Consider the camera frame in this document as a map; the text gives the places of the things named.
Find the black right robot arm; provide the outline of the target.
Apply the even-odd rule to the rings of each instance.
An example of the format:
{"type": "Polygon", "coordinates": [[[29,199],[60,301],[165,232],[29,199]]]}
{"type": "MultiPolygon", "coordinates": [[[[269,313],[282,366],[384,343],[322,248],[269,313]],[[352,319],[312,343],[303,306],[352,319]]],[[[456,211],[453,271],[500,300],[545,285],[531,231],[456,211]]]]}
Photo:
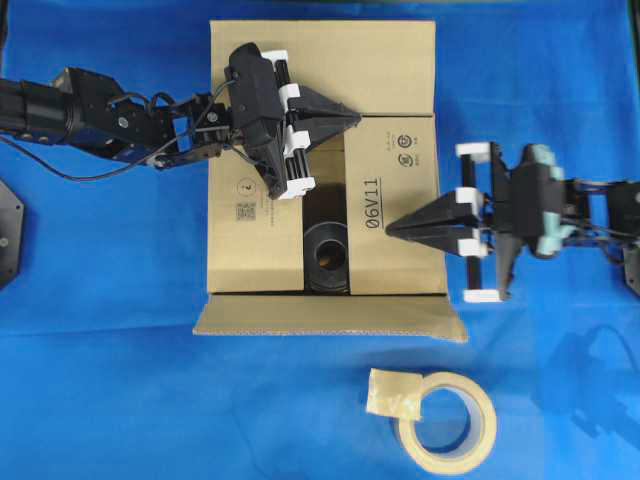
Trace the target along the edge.
{"type": "Polygon", "coordinates": [[[555,154],[528,144],[510,168],[495,142],[455,147],[462,184],[387,225],[388,236],[465,259],[467,303],[510,297],[522,250],[551,260],[566,247],[599,249],[639,290],[639,185],[568,179],[555,154]]]}

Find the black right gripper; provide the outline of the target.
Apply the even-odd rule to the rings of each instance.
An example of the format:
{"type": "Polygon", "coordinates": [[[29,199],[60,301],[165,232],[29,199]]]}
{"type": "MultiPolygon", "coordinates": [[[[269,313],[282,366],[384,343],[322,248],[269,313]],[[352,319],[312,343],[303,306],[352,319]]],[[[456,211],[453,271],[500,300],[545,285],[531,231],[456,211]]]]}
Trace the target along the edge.
{"type": "Polygon", "coordinates": [[[389,224],[386,234],[466,258],[464,301],[503,302],[521,249],[550,259],[575,230],[562,220],[564,170],[543,144],[525,146],[512,169],[494,142],[458,144],[455,154],[463,185],[389,224]]]}

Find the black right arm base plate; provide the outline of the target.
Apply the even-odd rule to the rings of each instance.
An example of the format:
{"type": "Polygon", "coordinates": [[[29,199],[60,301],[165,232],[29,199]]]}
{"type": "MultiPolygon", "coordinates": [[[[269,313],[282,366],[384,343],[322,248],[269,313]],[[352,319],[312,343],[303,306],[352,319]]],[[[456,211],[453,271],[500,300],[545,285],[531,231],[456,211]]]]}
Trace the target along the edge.
{"type": "Polygon", "coordinates": [[[640,250],[638,246],[623,248],[625,283],[630,290],[640,296],[640,250]]]}

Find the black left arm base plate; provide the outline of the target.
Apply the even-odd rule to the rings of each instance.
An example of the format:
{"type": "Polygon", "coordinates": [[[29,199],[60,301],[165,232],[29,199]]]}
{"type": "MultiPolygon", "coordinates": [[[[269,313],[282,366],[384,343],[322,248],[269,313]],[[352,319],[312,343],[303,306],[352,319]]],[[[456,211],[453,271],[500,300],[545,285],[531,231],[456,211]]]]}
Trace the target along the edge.
{"type": "Polygon", "coordinates": [[[5,288],[19,273],[24,204],[0,181],[0,288],[5,288]]]}

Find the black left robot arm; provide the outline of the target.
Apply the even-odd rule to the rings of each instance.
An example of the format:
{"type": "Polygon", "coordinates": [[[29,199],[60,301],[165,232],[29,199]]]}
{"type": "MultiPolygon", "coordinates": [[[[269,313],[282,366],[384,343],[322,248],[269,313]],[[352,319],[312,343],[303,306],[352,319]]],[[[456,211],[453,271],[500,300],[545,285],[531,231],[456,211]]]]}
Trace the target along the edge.
{"type": "Polygon", "coordinates": [[[111,77],[68,67],[50,85],[1,82],[3,142],[68,145],[117,161],[166,170],[236,152],[252,165],[273,200],[316,186],[308,153],[356,126],[344,104],[292,81],[285,50],[246,43],[229,56],[225,80],[210,94],[177,102],[146,98],[111,77]]]}

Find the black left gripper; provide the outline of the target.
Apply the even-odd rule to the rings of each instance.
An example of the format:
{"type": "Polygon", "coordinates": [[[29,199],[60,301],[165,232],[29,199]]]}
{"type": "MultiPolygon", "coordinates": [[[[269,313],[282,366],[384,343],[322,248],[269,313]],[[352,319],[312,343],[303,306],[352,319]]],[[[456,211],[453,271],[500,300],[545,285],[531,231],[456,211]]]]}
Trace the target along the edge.
{"type": "Polygon", "coordinates": [[[361,114],[290,81],[288,52],[237,47],[224,70],[231,82],[233,128],[273,200],[304,196],[315,188],[307,150],[357,126],[361,114]]]}

